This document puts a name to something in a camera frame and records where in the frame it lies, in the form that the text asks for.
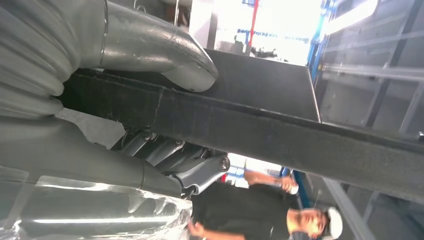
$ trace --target bolt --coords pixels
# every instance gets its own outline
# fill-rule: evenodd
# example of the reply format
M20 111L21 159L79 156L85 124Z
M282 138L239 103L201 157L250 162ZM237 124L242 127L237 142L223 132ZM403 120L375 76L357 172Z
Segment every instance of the bolt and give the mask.
M222 158L220 167L222 171L228 171L230 169L230 160L227 157Z
M152 138L152 133L150 133L150 132L145 132L144 134L143 134L143 138L147 141L147 140L150 140L151 138Z
M418 132L418 142L424 143L424 132L423 131Z

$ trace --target fluorescent light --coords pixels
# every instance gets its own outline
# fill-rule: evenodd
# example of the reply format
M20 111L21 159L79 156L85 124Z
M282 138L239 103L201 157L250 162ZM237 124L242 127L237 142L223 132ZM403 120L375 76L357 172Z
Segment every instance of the fluorescent light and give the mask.
M178 218L172 216L147 216L147 217L123 217L123 218L86 218L86 219L35 219L39 224L130 224L130 223L167 223Z
M376 11L378 3L379 0L368 0L364 3L361 3L351 11L329 22L326 33L328 35L333 34L363 19L368 18Z

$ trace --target man's hand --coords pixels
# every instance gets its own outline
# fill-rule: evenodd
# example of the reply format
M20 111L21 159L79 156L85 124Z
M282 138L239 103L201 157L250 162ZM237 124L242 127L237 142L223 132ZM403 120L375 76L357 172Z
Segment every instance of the man's hand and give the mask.
M204 238L205 237L205 227L203 227L202 224L199 222L196 222L196 224L193 224L192 221L188 222L188 230L190 231L190 234L195 237Z
M289 192L293 187L298 185L291 176L284 176L279 180L281 181L281 188L286 192Z

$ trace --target red pole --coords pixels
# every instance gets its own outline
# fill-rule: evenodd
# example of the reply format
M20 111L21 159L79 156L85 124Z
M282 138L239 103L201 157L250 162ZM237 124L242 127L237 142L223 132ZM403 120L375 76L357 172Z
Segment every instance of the red pole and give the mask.
M250 47L252 46L253 34L255 33L256 13L258 12L258 7L259 7L259 0L255 0L254 8L253 8L252 27L250 29L250 40L249 40Z

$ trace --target garage wall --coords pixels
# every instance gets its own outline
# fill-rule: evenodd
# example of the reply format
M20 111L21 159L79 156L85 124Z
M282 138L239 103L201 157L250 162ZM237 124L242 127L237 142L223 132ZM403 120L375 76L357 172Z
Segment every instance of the garage wall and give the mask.
M337 15L342 15L364 1L344 1L338 7ZM376 40L398 35L406 18L410 16L413 3L414 0L381 0L374 15L330 36L322 63L382 68L388 62L398 41L376 43L378 42ZM424 49L424 4L417 10L417 17L411 26L411 32L416 37L406 40L403 51L395 61L399 67L424 68L424 54L421 53ZM365 44L352 47L358 43ZM380 83L381 79L325 72L318 80L318 86L321 89L316 91L322 120L340 125L363 127ZM398 134L417 86L417 82L392 79L373 129ZM424 130L424 99L420 102L403 137L412 138L418 131ZM315 185L319 185L318 179L313 181ZM372 191L350 186L347 194L358 211L363 214ZM374 204L374 212L368 221L368 226L378 240L422 240L424 239L423 213L422 205L383 195ZM353 240L354 237L351 231L347 230L340 239Z

